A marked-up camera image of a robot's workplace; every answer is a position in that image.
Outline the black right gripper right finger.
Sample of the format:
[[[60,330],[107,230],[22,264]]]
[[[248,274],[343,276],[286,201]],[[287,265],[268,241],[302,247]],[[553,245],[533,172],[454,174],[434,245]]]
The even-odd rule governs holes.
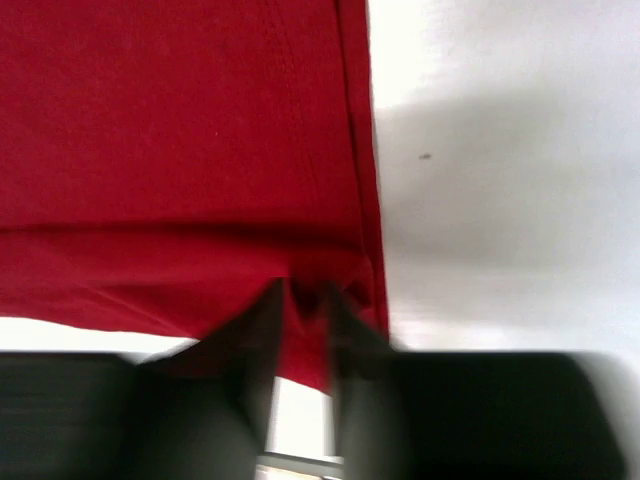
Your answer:
[[[327,295],[335,447],[347,479],[627,479],[631,460],[571,354],[393,348]]]

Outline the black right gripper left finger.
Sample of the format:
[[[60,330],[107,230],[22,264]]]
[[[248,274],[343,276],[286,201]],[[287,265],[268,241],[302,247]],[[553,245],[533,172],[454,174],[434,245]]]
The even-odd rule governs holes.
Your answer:
[[[283,324],[275,281],[199,342],[141,363],[87,352],[1,357],[5,479],[251,479]]]

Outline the red t shirt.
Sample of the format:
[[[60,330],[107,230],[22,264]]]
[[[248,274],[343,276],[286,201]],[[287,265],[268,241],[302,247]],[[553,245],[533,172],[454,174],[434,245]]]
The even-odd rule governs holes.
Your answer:
[[[3,2],[2,314],[201,338],[276,279],[286,379],[328,284],[388,329],[366,3]]]

